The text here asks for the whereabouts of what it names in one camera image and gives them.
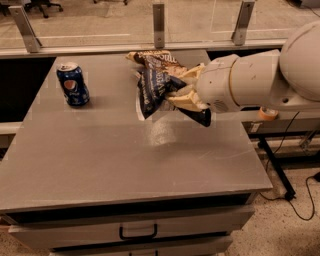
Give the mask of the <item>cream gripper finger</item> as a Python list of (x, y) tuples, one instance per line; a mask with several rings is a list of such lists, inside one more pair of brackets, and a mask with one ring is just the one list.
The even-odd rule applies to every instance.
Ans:
[(195, 89), (191, 89), (184, 95), (178, 93), (168, 93), (166, 100), (177, 108), (181, 108), (193, 112), (201, 112), (208, 109), (209, 105), (204, 103)]
[(200, 63), (190, 70), (184, 72), (182, 75), (179, 75), (178, 78), (186, 84), (196, 84), (204, 68), (205, 65)]

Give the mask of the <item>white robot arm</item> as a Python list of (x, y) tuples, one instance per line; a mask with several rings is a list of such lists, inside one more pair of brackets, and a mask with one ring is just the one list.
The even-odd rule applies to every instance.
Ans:
[(195, 82), (166, 96), (177, 108), (216, 113), (245, 107), (320, 109), (320, 22), (297, 29), (281, 49), (216, 58)]

